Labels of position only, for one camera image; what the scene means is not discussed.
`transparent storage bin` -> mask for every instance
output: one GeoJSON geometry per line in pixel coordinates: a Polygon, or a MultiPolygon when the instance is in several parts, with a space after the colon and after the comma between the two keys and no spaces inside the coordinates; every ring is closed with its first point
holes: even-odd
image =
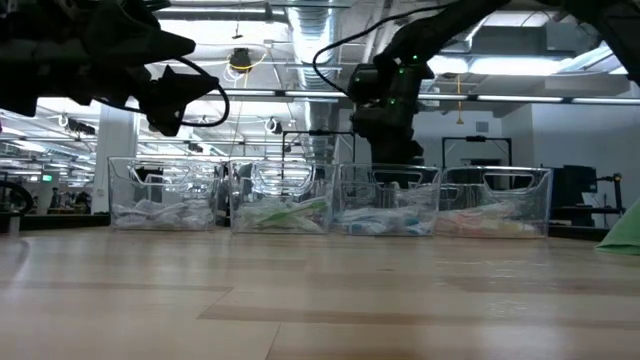
{"type": "Polygon", "coordinates": [[[348,235],[432,235],[439,183],[437,168],[341,165],[332,229],[348,235]]]}
{"type": "Polygon", "coordinates": [[[116,229],[212,230],[218,163],[109,158],[109,206],[116,229]]]}
{"type": "Polygon", "coordinates": [[[451,168],[443,173],[438,235],[541,238],[549,227],[550,169],[451,168]]]}
{"type": "Polygon", "coordinates": [[[324,234],[331,222],[335,166],[232,162],[231,231],[324,234]]]}

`wood grain surface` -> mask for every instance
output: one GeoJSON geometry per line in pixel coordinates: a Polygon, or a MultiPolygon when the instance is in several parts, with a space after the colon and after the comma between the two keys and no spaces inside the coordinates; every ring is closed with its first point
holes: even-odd
{"type": "Polygon", "coordinates": [[[0,359],[640,359],[640,258],[577,240],[0,238],[0,359]]]}

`ceiling light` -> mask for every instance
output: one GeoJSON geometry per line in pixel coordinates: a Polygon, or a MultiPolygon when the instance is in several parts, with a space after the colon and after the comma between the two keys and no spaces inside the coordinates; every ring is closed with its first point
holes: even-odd
{"type": "Polygon", "coordinates": [[[74,163],[71,163],[71,166],[76,168],[76,169],[80,169],[80,170],[87,170],[87,171],[92,170],[92,168],[89,167],[89,166],[82,166],[82,165],[78,165],[78,164],[74,164],[74,163]]]}
{"type": "Polygon", "coordinates": [[[13,134],[13,135],[18,135],[18,136],[26,136],[27,135],[27,134],[25,134],[24,132],[22,132],[20,130],[8,128],[8,127],[3,127],[2,128],[2,133],[3,134],[13,134]]]}
{"type": "Polygon", "coordinates": [[[554,103],[561,102],[561,97],[551,96],[501,96],[501,95],[480,95],[480,101],[505,101],[505,102],[526,102],[526,103],[554,103]]]}
{"type": "Polygon", "coordinates": [[[546,76],[560,70],[561,62],[545,58],[483,57],[473,61],[471,73],[483,75],[546,76]]]}
{"type": "Polygon", "coordinates": [[[465,101],[469,98],[468,95],[453,95],[453,94],[420,94],[418,100],[454,100],[465,101]]]}
{"type": "Polygon", "coordinates": [[[611,74],[611,75],[628,75],[629,72],[627,71],[627,69],[624,66],[620,66],[619,68],[613,70],[609,74],[611,74]]]}
{"type": "Polygon", "coordinates": [[[47,149],[45,149],[44,147],[38,145],[38,144],[34,144],[28,141],[21,141],[21,140],[15,140],[14,143],[17,144],[17,146],[21,149],[27,150],[27,151],[36,151],[36,152],[45,152],[47,151],[47,149]]]}
{"type": "Polygon", "coordinates": [[[572,103],[588,105],[640,105],[640,99],[575,98],[572,103]]]}
{"type": "Polygon", "coordinates": [[[454,73],[464,74],[469,71],[469,65],[464,59],[434,56],[427,61],[427,65],[435,74],[454,73]]]}
{"type": "Polygon", "coordinates": [[[40,175],[40,171],[9,171],[9,174],[14,175],[40,175]]]}
{"type": "Polygon", "coordinates": [[[274,96],[275,91],[272,90],[225,90],[228,96],[274,96]]]}
{"type": "Polygon", "coordinates": [[[286,96],[293,97],[323,97],[323,98],[342,98],[347,95],[336,91],[286,91],[286,96]]]}

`ventilation duct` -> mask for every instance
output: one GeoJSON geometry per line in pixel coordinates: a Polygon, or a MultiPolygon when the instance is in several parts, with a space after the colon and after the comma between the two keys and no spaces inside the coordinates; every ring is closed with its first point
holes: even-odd
{"type": "Polygon", "coordinates": [[[482,19],[479,23],[454,36],[440,52],[444,54],[470,53],[473,47],[473,37],[480,31],[487,19],[488,17],[482,19]]]}
{"type": "Polygon", "coordinates": [[[288,23],[284,10],[274,10],[269,3],[263,6],[220,7],[220,3],[206,1],[173,2],[168,9],[154,13],[158,20],[207,21],[264,21],[288,23]]]}
{"type": "MultiPolygon", "coordinates": [[[[310,65],[319,49],[336,41],[338,14],[335,9],[320,7],[292,7],[287,9],[289,23],[292,27],[293,48],[296,61],[310,65]]],[[[334,50],[324,52],[317,60],[318,65],[333,62],[334,50]]],[[[320,70],[322,75],[335,81],[335,70],[320,70]]],[[[327,90],[327,84],[320,79],[310,67],[298,69],[300,86],[305,90],[327,90]]],[[[307,101],[305,103],[305,122],[310,130],[330,130],[338,128],[339,106],[337,102],[307,101]]],[[[308,160],[331,163],[336,138],[310,139],[311,156],[308,160]]]]}

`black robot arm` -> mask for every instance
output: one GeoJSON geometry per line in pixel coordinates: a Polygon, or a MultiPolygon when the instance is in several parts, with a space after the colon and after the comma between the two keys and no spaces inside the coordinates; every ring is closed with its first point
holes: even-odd
{"type": "MultiPolygon", "coordinates": [[[[632,0],[539,0],[560,6],[581,21],[592,24],[629,72],[640,81],[640,9],[632,0]]],[[[349,96],[358,105],[353,129],[367,138],[372,161],[407,164],[422,155],[412,140],[420,84],[433,78],[427,61],[455,35],[490,15],[509,0],[460,0],[435,16],[402,27],[373,64],[360,64],[349,83],[349,96]]]]}

